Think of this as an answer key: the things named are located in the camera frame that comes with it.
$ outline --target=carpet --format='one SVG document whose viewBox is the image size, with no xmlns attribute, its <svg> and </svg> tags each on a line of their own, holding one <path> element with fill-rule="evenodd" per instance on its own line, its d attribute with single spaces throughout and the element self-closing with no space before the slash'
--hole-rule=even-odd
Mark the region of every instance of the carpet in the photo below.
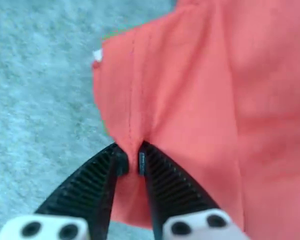
<svg viewBox="0 0 300 240">
<path fill-rule="evenodd" d="M 112 142 L 92 94 L 93 50 L 116 29 L 173 9 L 171 0 L 0 0 L 0 228 L 30 214 Z M 150 240 L 112 222 L 109 240 Z"/>
</svg>

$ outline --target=orange cloth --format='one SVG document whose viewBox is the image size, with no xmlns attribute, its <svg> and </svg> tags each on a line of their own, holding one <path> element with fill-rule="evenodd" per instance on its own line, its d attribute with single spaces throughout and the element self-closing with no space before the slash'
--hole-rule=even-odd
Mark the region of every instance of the orange cloth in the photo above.
<svg viewBox="0 0 300 240">
<path fill-rule="evenodd" d="M 300 240 L 300 0 L 180 0 L 103 43 L 94 95 L 128 154 L 112 219 L 150 227 L 143 140 L 254 240 Z"/>
</svg>

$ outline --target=seam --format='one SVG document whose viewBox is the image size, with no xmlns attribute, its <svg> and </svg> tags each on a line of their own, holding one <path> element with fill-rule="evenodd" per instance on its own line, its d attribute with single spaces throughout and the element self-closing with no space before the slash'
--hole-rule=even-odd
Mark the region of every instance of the seam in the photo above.
<svg viewBox="0 0 300 240">
<path fill-rule="evenodd" d="M 220 18 L 221 18 L 221 24 L 222 24 L 222 33 L 223 33 L 223 39 L 224 39 L 224 48 L 225 48 L 225 53 L 226 53 L 226 61 L 227 61 L 227 65 L 229 68 L 229 72 L 230 72 L 230 85 L 231 85 L 231 90 L 232 90 L 232 102 L 233 102 L 233 117 L 234 117 L 234 122 L 235 122 L 235 129 L 236 129 L 236 137 L 237 137 L 237 146 L 236 146 L 236 165 L 237 165 L 237 169 L 238 169 L 238 174 L 239 174 L 239 181 L 240 181 L 240 198 L 241 198 L 241 207 L 242 207 L 242 228 L 243 231 L 246 231 L 246 209 L 245 209 L 245 191 L 244 191 L 244 182 L 243 182 L 243 173 L 242 173 L 242 169 L 241 169 L 241 155 L 240 155 L 240 136 L 239 136 L 239 124 L 238 124 L 238 115 L 237 115 L 237 111 L 236 111 L 236 99 L 235 99 L 235 86 L 234 86 L 234 70 L 233 70 L 233 66 L 231 64 L 231 59 L 230 59 L 230 48 L 229 48 L 229 44 L 226 42 L 227 38 L 227 32 L 225 30 L 225 22 L 226 20 L 224 19 L 224 14 L 222 13 L 222 7 L 220 7 L 219 5 L 217 6 L 218 10 L 219 10 L 219 14 L 220 14 Z"/>
<path fill-rule="evenodd" d="M 134 70 L 135 70 L 135 42 L 136 42 L 136 36 L 137 31 L 134 32 L 134 36 L 132 38 L 132 50 L 131 50 L 131 77 L 130 77 L 130 83 L 129 83 L 129 117 L 128 117 L 128 136 L 129 136 L 129 145 L 130 145 L 130 151 L 133 153 L 133 143 L 132 143 L 132 130 L 131 130 L 131 118 L 132 118 L 132 87 L 133 87 L 133 78 L 134 78 Z M 132 158 L 132 164 L 136 165 L 136 159 Z"/>
</svg>

